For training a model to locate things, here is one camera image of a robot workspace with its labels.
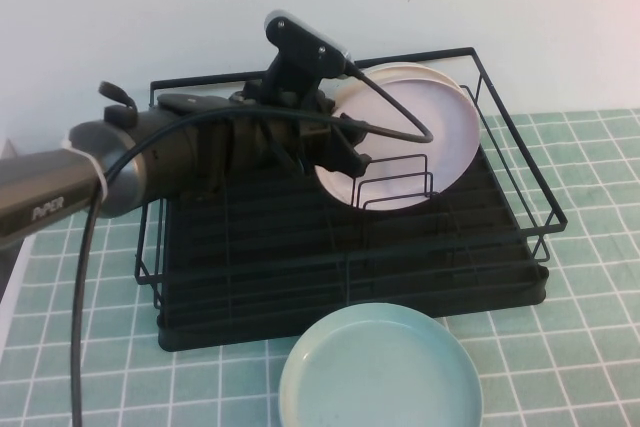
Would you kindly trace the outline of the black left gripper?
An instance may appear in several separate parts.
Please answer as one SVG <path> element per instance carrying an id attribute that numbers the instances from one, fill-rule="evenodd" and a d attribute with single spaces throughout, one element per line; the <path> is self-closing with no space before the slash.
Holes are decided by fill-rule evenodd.
<path id="1" fill-rule="evenodd" d="M 316 85 L 302 92 L 247 81 L 230 100 L 241 107 L 281 108 L 330 115 L 335 102 Z M 292 175 L 306 175 L 313 166 L 350 178 L 362 177 L 372 162 L 356 147 L 367 136 L 361 121 L 342 118 L 341 124 L 276 118 L 236 117 L 232 122 L 231 171 L 280 167 Z"/>

